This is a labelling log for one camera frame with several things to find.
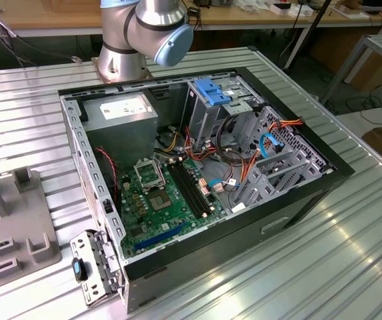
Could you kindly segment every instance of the robotic arm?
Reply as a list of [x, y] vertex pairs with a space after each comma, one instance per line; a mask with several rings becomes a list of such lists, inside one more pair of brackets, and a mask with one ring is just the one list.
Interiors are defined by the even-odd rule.
[[140, 79], [144, 56], [172, 67], [186, 55], [193, 29], [180, 0], [101, 0], [103, 47], [98, 70], [105, 82]]

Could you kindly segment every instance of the label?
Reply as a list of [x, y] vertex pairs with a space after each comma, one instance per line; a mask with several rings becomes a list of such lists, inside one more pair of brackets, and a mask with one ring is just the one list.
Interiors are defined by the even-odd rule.
[[100, 110], [106, 120], [147, 112], [145, 105], [139, 98], [103, 103]]
[[239, 204], [237, 204], [236, 206], [234, 206], [234, 208], [232, 208], [232, 212], [238, 212], [238, 211], [240, 211], [240, 210], [242, 210], [242, 209], [245, 209], [245, 205], [244, 205], [244, 203], [239, 203]]
[[228, 185], [235, 185], [237, 183], [237, 180], [230, 178], [228, 181]]

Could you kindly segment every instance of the yellow wire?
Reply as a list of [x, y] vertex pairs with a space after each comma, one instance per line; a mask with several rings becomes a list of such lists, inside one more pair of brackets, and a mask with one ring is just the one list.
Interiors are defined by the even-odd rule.
[[170, 152], [171, 150], [173, 150], [173, 148], [176, 146], [176, 140], [177, 140], [177, 136], [179, 135], [178, 132], [175, 133], [175, 136], [173, 138], [173, 141], [171, 142], [170, 144], [170, 147], [164, 149], [163, 151], [164, 152]]

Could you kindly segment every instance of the red wire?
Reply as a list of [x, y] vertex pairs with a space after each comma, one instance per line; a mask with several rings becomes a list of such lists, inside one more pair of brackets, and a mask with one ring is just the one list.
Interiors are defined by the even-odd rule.
[[112, 168], [112, 172], [113, 172], [113, 188], [114, 188], [114, 202], [117, 202], [117, 172], [115, 170], [115, 164], [114, 162], [112, 161], [111, 157], [108, 156], [108, 154], [106, 152], [104, 152], [104, 150], [102, 149], [99, 149], [99, 148], [95, 148], [98, 152], [102, 153], [109, 161], [109, 163], [111, 164], [111, 168]]
[[[281, 127], [280, 129], [284, 128], [284, 127], [291, 127], [291, 126], [294, 126], [294, 125], [303, 125], [302, 121], [298, 121], [298, 122], [292, 122], [292, 123], [282, 123], [281, 124]], [[277, 123], [274, 122], [268, 129], [268, 132], [270, 133], [272, 129], [275, 129], [277, 128]], [[264, 146], [265, 147], [268, 147], [269, 145], [271, 144], [271, 140], [268, 140]]]
[[216, 152], [216, 148], [210, 147], [207, 149], [208, 152], [206, 154], [204, 154], [204, 151], [197, 153], [197, 154], [194, 154], [193, 149], [192, 149], [191, 138], [190, 138], [191, 134], [189, 133], [188, 127], [185, 128], [185, 132], [186, 132], [185, 152], [192, 159], [194, 159], [196, 161], [201, 161], [201, 160], [204, 160], [205, 158], [207, 158], [210, 154]]

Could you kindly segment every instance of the wooden table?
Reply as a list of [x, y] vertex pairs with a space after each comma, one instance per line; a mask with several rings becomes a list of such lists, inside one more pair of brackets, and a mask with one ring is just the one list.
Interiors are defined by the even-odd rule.
[[[185, 0], [192, 6], [191, 0]], [[0, 0], [0, 8], [5, 12], [0, 16], [4, 22], [22, 37], [44, 37], [60, 35], [94, 35], [101, 34], [100, 11], [92, 13], [55, 13], [48, 0]], [[300, 17], [296, 28], [303, 32], [294, 47], [286, 64], [290, 66], [298, 52], [315, 14], [312, 17]], [[249, 13], [238, 7], [201, 8], [203, 30], [242, 30], [242, 29], [290, 29], [295, 18], [278, 16], [270, 11], [262, 10]], [[362, 27], [382, 26], [382, 17], [350, 20], [335, 11], [326, 14], [319, 27]]]

